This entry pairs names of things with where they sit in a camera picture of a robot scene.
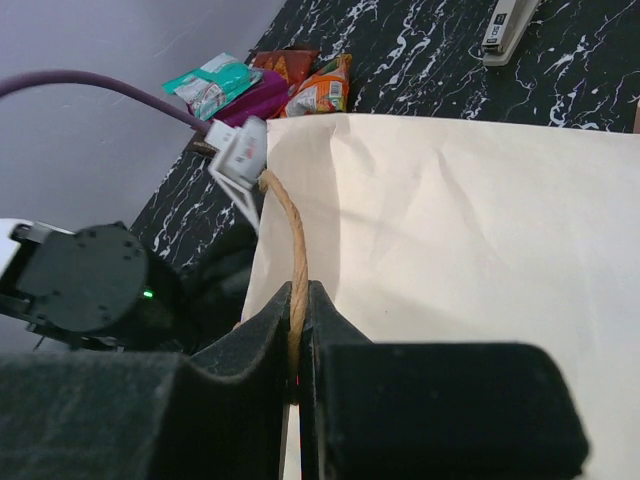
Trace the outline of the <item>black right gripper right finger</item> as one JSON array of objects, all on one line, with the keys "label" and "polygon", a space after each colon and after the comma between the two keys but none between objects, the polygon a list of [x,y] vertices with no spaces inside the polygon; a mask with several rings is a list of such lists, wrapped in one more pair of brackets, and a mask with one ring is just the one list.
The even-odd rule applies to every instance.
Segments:
[{"label": "black right gripper right finger", "polygon": [[305,479],[574,479],[589,442],[565,379],[515,342],[375,343],[309,285]]}]

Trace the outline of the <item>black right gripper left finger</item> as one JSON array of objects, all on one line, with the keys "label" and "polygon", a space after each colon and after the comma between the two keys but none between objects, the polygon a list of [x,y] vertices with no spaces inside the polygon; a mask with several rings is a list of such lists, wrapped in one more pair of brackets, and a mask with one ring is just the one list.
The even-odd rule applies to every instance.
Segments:
[{"label": "black right gripper left finger", "polygon": [[279,479],[291,287],[198,354],[1,358],[5,479]]}]

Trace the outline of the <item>beige paper bag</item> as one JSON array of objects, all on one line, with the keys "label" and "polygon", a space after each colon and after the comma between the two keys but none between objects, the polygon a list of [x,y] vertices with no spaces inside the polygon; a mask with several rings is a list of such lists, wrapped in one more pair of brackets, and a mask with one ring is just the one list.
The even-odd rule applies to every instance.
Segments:
[{"label": "beige paper bag", "polygon": [[591,443],[639,475],[639,138],[365,114],[273,120],[309,276],[382,341],[544,348]]}]

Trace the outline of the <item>purple snack packet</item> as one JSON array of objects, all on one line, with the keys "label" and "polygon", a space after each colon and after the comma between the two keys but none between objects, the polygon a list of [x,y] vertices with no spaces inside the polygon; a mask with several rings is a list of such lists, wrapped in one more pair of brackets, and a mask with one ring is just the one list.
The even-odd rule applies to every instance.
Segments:
[{"label": "purple snack packet", "polygon": [[231,127],[239,127],[251,116],[267,120],[287,103],[289,87],[281,75],[261,68],[251,68],[250,72],[251,87],[216,112],[207,120],[208,123],[219,120]]}]

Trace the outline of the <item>green teal snack packet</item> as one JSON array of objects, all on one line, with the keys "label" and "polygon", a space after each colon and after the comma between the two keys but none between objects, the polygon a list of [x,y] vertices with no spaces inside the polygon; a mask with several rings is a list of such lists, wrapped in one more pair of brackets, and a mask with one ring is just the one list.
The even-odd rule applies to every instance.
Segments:
[{"label": "green teal snack packet", "polygon": [[162,85],[169,95],[181,98],[192,115],[206,121],[244,94],[262,78],[262,71],[221,53],[187,74]]}]

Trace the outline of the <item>orange snack packet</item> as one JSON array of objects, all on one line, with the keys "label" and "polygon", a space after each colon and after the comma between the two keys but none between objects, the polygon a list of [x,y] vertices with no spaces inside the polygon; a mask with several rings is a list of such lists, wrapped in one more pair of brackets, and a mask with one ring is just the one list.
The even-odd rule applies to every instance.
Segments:
[{"label": "orange snack packet", "polygon": [[281,118],[347,110],[352,55],[343,53],[306,79],[284,106]]}]

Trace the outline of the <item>red snack packet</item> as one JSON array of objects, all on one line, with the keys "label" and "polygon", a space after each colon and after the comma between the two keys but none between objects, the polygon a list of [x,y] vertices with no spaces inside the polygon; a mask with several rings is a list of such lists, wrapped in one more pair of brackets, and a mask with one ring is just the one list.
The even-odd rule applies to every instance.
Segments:
[{"label": "red snack packet", "polygon": [[298,87],[310,75],[319,50],[284,49],[258,52],[251,66],[276,72],[289,87]]}]

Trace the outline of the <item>brown sea salt packet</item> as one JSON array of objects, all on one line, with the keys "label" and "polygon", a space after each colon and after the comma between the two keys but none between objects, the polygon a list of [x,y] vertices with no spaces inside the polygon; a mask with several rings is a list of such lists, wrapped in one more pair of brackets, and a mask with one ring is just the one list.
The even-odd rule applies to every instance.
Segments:
[{"label": "brown sea salt packet", "polygon": [[194,152],[198,152],[202,155],[214,156],[217,150],[204,141],[194,141],[191,143],[190,148]]}]

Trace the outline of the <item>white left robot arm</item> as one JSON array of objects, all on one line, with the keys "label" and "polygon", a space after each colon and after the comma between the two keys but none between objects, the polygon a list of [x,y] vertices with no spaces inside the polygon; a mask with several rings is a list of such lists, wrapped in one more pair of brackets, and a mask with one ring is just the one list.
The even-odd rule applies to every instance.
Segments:
[{"label": "white left robot arm", "polygon": [[178,272],[121,222],[76,232],[1,221],[1,313],[72,350],[192,355],[240,319],[253,242]]}]

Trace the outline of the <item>grey black stapler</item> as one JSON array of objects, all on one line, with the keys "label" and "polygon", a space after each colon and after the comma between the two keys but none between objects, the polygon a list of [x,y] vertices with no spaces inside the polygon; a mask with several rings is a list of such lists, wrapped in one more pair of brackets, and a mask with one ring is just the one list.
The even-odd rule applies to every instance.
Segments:
[{"label": "grey black stapler", "polygon": [[540,3],[540,0],[497,2],[481,44],[485,67],[502,67],[509,63]]}]

